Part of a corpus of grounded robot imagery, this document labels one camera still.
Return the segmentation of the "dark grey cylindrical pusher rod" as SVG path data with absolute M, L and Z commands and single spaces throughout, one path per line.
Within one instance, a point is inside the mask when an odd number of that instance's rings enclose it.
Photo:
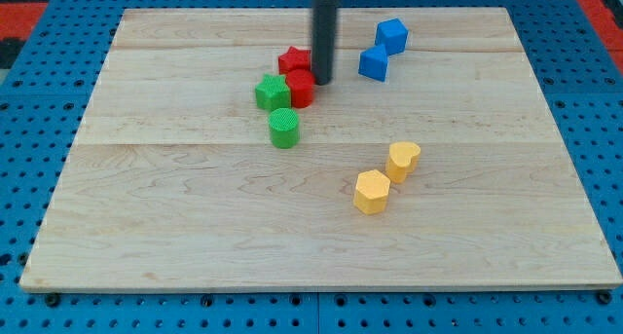
M 339 0 L 312 0 L 311 72 L 319 86 L 332 80 Z

